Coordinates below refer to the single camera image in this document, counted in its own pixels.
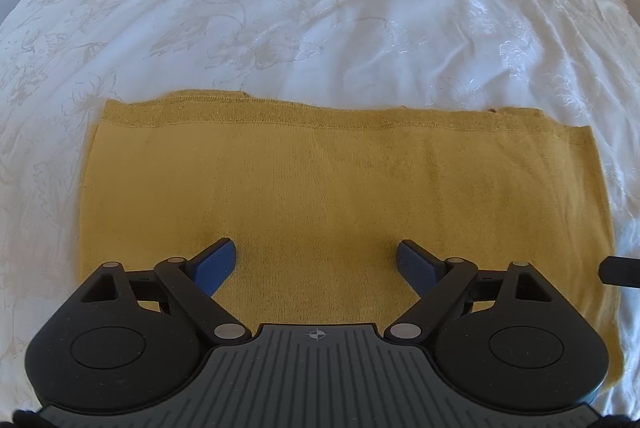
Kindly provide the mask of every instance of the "white bedspread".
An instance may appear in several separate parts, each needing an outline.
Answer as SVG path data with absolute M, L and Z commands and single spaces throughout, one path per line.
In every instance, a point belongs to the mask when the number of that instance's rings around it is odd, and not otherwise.
M 640 28 L 618 0 L 22 0 L 0 26 L 0 416 L 36 405 L 24 350 L 75 285 L 88 124 L 180 88 L 590 124 L 618 253 L 640 256 Z M 602 411 L 640 415 L 639 293 Z

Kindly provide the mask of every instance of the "yellow towel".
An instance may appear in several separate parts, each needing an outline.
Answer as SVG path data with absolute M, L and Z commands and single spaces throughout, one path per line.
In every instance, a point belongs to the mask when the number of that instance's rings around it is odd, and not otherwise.
M 238 267 L 215 298 L 260 322 L 375 322 L 417 299 L 394 256 L 413 239 L 481 269 L 531 261 L 606 341 L 622 372 L 613 234 L 588 127 L 533 109 L 342 111 L 245 94 L 108 101 L 81 193 L 80 276 L 149 269 L 219 237 Z

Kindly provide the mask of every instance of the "mustard yellow cloth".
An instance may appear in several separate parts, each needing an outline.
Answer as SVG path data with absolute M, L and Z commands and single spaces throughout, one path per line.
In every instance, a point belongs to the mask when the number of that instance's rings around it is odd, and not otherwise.
M 417 299 L 402 239 L 482 269 L 531 261 L 606 341 L 622 372 L 614 252 L 591 129 L 533 109 L 343 111 L 240 93 L 108 101 L 81 192 L 80 276 L 190 257 L 219 237 L 238 267 L 215 298 L 260 322 L 375 322 Z

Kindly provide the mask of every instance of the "bed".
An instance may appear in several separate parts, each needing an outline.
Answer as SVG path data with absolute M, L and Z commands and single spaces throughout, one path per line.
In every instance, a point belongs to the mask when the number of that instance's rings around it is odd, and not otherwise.
M 78 187 L 106 98 L 244 90 L 342 108 L 542 109 L 593 128 L 619 255 L 640 257 L 640 28 L 619 0 L 22 0 L 0 26 L 0 417 L 75 286 Z M 640 416 L 640 294 L 622 381 Z

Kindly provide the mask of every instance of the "gray ribbed plate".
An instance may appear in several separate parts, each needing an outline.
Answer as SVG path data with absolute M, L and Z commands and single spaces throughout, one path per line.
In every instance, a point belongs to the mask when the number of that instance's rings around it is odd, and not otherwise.
M 584 428 L 588 406 L 545 416 L 489 410 L 451 390 L 417 347 L 370 325 L 266 325 L 212 351 L 201 373 L 161 404 L 114 416 L 47 407 L 60 428 Z

